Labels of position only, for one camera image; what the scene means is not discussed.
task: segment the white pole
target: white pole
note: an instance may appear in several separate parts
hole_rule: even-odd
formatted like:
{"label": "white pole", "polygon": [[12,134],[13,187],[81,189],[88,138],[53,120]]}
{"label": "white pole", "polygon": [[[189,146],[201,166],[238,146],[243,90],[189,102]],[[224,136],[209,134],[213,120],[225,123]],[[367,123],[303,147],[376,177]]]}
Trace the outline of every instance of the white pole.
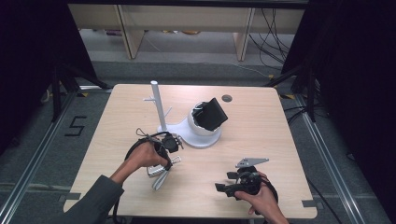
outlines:
{"label": "white pole", "polygon": [[160,90],[158,89],[158,82],[151,81],[152,92],[154,93],[154,101],[157,106],[158,117],[160,118],[162,132],[166,132],[165,115],[163,114],[163,103],[161,101]]}

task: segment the metal frame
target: metal frame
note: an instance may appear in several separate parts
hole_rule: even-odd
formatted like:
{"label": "metal frame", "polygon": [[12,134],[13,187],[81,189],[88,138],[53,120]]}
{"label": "metal frame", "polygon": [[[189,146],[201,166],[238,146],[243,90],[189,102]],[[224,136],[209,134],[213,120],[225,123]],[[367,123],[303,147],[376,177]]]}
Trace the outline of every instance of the metal frame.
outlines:
{"label": "metal frame", "polygon": [[24,196],[24,193],[29,188],[30,182],[32,181],[33,177],[35,177],[35,173],[46,156],[46,153],[55,137],[55,134],[58,131],[59,126],[64,120],[64,115],[67,111],[67,108],[71,105],[76,96],[76,92],[69,92],[67,94],[63,103],[64,109],[62,110],[59,117],[50,124],[49,129],[41,140],[41,143],[35,151],[32,159],[30,159],[14,189],[8,195],[7,200],[2,204],[0,208],[0,223],[9,223],[12,219]]}
{"label": "metal frame", "polygon": [[[266,7],[305,9],[309,0],[67,0],[67,4],[172,7]],[[328,4],[315,3],[314,6]]]}
{"label": "metal frame", "polygon": [[[303,96],[300,94],[296,95],[297,106],[305,106],[305,101]],[[366,223],[361,214],[361,210],[358,207],[355,199],[347,183],[342,177],[340,171],[338,170],[337,165],[332,158],[332,153],[327,148],[326,143],[324,142],[320,131],[318,130],[317,124],[312,122],[311,118],[307,113],[303,113],[303,118],[308,127],[309,132],[311,133],[312,138],[314,139],[315,145],[317,146],[320,157],[323,159],[323,163],[326,166],[327,171],[329,172],[332,183],[334,184],[335,189],[340,196],[341,202],[343,203],[346,212],[349,216],[349,219],[352,223],[363,224]]]}

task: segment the gray carpet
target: gray carpet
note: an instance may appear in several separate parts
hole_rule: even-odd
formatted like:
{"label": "gray carpet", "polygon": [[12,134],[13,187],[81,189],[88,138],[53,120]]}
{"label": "gray carpet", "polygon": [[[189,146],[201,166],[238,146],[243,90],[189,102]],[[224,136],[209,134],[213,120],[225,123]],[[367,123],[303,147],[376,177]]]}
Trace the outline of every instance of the gray carpet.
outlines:
{"label": "gray carpet", "polygon": [[[231,64],[207,63],[99,63],[93,62],[98,77],[107,84],[118,83],[145,83],[151,80],[159,81],[160,85],[223,85],[223,86],[261,86],[267,83],[268,75],[279,76],[279,70],[264,66],[237,67]],[[276,89],[279,94],[290,94],[290,85],[293,78],[279,84]],[[91,83],[79,79],[81,85]],[[11,220],[11,223],[43,223],[48,218],[63,211],[63,202],[60,200],[73,184],[79,166],[91,141],[96,125],[105,108],[109,93],[89,93],[86,97],[77,97],[67,110],[66,117],[52,142],[49,152],[43,160],[32,184],[43,184],[40,188],[29,188],[21,204]],[[281,99],[283,107],[296,106],[295,100]],[[20,136],[19,146],[10,147],[0,158],[0,182],[15,183],[33,155],[42,136],[50,124],[51,102],[39,107],[31,122],[26,125]],[[298,110],[286,112],[289,118]],[[346,157],[347,148],[342,138],[332,125],[331,119],[326,117],[324,108],[316,110],[317,125],[326,144],[335,157],[337,166],[342,171],[348,186],[359,203],[362,214],[367,223],[390,223],[382,210],[369,185],[362,176],[359,167],[354,161]],[[76,133],[69,125],[75,116],[84,116],[75,124],[83,125],[80,136],[65,136]],[[297,146],[306,176],[324,196],[335,214],[343,223],[350,223],[346,209],[342,205],[336,190],[329,178],[328,172],[318,154],[318,150],[303,118],[297,118],[290,130]],[[318,204],[318,216],[311,220],[294,219],[292,223],[336,223],[330,208],[323,202],[313,188],[314,199]],[[9,189],[2,186],[1,202],[7,197]],[[179,220],[178,223],[224,223],[219,220]],[[134,223],[152,223],[147,219],[134,219]]]}

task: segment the wooden table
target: wooden table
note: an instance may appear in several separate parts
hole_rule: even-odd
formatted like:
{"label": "wooden table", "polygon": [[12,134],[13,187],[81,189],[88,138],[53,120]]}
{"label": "wooden table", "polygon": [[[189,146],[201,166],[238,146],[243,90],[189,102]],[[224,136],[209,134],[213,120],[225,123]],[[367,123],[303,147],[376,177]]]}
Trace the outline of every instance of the wooden table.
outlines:
{"label": "wooden table", "polygon": [[[215,183],[233,183],[226,173],[235,172],[235,165],[244,157],[270,159],[256,168],[266,173],[276,187],[279,206],[287,218],[317,215],[316,207],[303,207],[302,201],[313,198],[275,89],[161,83],[159,88],[163,109],[172,107],[166,117],[169,124],[181,122],[197,103],[213,97],[219,100],[229,119],[221,125],[221,138],[213,147],[195,149],[185,145],[170,155],[180,156],[182,162],[172,168],[159,190],[151,188],[155,178],[149,178],[145,168],[132,174],[123,185],[119,215],[259,218],[248,215],[248,203],[227,198],[215,188]],[[230,103],[221,100],[226,94],[233,98]],[[137,128],[156,133],[160,122],[155,104],[143,101],[151,95],[150,85],[120,84],[114,88],[72,193],[81,193],[82,197],[99,175],[110,176],[139,138],[135,134]],[[67,200],[64,210],[75,202]]]}

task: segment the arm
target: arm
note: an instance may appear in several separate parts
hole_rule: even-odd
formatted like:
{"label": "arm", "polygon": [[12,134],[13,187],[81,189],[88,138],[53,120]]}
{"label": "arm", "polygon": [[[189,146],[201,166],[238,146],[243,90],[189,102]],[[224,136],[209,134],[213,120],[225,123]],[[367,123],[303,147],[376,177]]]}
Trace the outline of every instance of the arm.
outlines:
{"label": "arm", "polygon": [[[262,178],[267,178],[267,176],[263,173],[260,173],[260,175]],[[289,222],[283,216],[282,211],[280,211],[272,191],[264,183],[262,183],[261,189],[256,195],[250,195],[243,191],[237,191],[235,193],[235,197],[245,200],[251,204],[251,207],[248,210],[250,215],[253,214],[254,211],[257,211],[262,214],[271,224],[289,224]]]}
{"label": "arm", "polygon": [[87,194],[69,211],[56,217],[50,223],[105,223],[108,212],[123,193],[122,183],[140,167],[161,164],[167,160],[160,157],[154,146],[147,142],[137,147],[114,174],[107,178],[101,175]]}

